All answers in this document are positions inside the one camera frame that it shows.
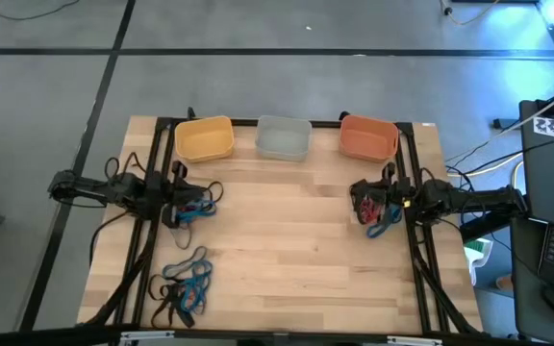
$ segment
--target yellow bowl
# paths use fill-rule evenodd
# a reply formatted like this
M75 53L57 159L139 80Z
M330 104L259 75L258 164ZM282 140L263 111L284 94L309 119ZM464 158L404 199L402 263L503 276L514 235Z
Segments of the yellow bowl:
M174 140L177 156L188 162L225 158L235 149L232 121L223 115L179 124Z

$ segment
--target floor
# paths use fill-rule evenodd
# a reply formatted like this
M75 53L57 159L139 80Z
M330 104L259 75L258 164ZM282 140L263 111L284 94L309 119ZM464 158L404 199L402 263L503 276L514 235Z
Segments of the floor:
M65 2L2 0L0 12L29 15ZM491 136L492 119L516 118L520 100L554 94L554 41L533 5L500 4L459 27L427 0L143 0L125 32L127 4L80 1L40 19L0 18L0 213L7 217L0 226L0 332L17 326L56 209L46 188L56 171L72 165L90 114L99 121L83 174L102 178L133 114L183 116L194 106L199 116L333 120L348 110L435 122L450 157ZM455 15L469 18L485 6L455 5ZM113 45L120 54L110 55ZM151 48L267 50L156 55ZM326 55L271 56L270 48ZM519 148L519 134L508 134L460 167ZM507 185L513 168L476 178L476 188ZM75 323L89 239L100 220L96 210L70 214L37 328ZM509 242L506 231L496 236ZM478 272L483 324L497 336L515 331L512 299L491 288L509 272L509 253L500 246ZM506 320L491 318L498 314Z

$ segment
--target gray bowl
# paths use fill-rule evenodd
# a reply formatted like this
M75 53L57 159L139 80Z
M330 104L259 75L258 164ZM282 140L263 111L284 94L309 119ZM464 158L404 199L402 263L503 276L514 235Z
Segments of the gray bowl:
M256 150L266 158L302 161L312 140L312 123L303 119L263 115L258 120Z

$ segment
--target white label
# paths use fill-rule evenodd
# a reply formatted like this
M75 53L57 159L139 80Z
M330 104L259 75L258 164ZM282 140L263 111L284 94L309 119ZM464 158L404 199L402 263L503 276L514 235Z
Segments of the white label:
M534 116L532 123L534 124L534 132L536 134L554 136L554 119Z

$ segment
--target wooden table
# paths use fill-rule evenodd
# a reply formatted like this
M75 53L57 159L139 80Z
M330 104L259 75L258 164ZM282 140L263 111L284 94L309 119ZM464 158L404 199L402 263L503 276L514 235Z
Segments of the wooden table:
M156 119L131 118L123 160L134 151L146 162ZM414 124L414 129L420 166L446 180L437 128ZM188 258L199 245L210 250L212 285L205 313L194 315L195 329L420 334L405 222L368 239L348 195L349 186L362 178L379 180L383 164L341 155L339 130L318 128L304 162L267 160L255 152L255 132L254 127L235 127L232 157L188 164L190 183L221 181L225 188L217 215L192 224L189 249L178 249L169 229L159 228L151 274ZM409 167L407 146L403 150ZM108 207L105 219L120 212ZM79 322L91 318L118 285L133 223L132 217L122 218L102 231ZM434 226L433 234L442 285L469 323L481 330L461 236L445 224ZM126 321L135 297L133 287ZM437 329L428 287L427 300ZM150 327L157 305L146 297L143 327ZM184 328L176 316L175 321L174 327ZM165 314L157 324L167 326Z

